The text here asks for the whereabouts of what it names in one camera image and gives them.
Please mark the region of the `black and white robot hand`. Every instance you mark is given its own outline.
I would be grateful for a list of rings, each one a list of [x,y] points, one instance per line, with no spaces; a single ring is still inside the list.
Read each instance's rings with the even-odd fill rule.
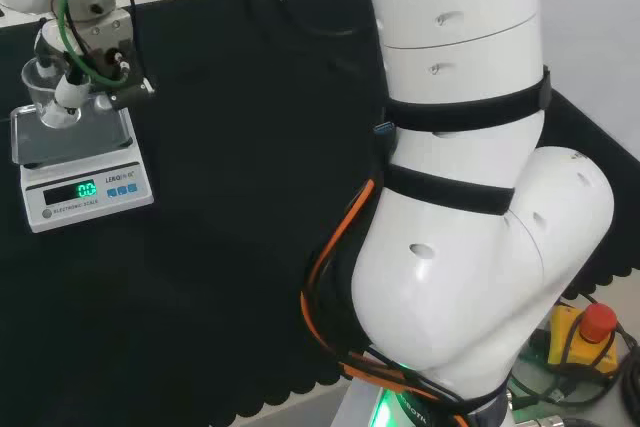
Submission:
[[[91,94],[106,96],[116,110],[146,107],[156,91],[138,40],[136,22],[125,9],[90,20],[67,11],[39,27],[34,57],[45,75],[57,67],[63,77],[87,83]]]

